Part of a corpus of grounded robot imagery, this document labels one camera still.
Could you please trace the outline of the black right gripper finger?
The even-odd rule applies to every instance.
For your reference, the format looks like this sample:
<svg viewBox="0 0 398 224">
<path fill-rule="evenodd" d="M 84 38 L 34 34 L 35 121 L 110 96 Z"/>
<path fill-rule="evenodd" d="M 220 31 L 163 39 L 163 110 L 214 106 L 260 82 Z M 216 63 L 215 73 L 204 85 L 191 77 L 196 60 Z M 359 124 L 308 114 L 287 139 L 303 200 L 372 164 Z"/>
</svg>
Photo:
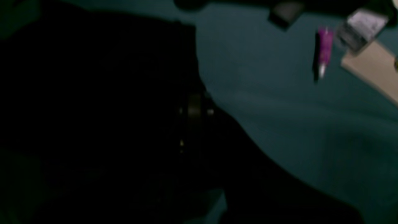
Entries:
<svg viewBox="0 0 398 224">
<path fill-rule="evenodd" d="M 204 94 L 188 94 L 185 147 L 192 164 L 223 190 L 219 224 L 364 224 L 352 205 L 284 170 Z"/>
</svg>

